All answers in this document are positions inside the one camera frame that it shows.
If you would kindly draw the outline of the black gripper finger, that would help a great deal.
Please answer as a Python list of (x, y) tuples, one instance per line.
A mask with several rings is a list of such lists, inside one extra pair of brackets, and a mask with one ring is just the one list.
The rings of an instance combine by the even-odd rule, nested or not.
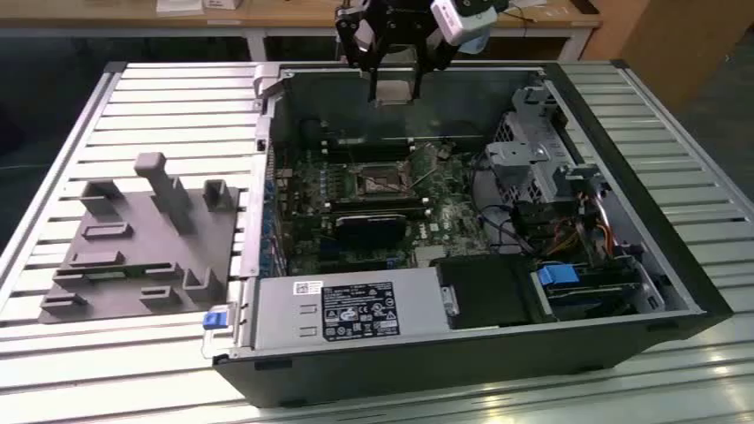
[(416, 61), (413, 64), (413, 81), (411, 85), (411, 100), (420, 96), (421, 79), (435, 70), (444, 70), (457, 53), (457, 46), (447, 43), (440, 29), (435, 24), (415, 24), (412, 35)]
[(368, 75), (366, 101), (376, 100), (377, 67), (381, 62), (381, 33), (377, 24), (372, 23), (374, 14), (366, 7), (337, 7), (334, 13), (334, 29), (346, 63)]

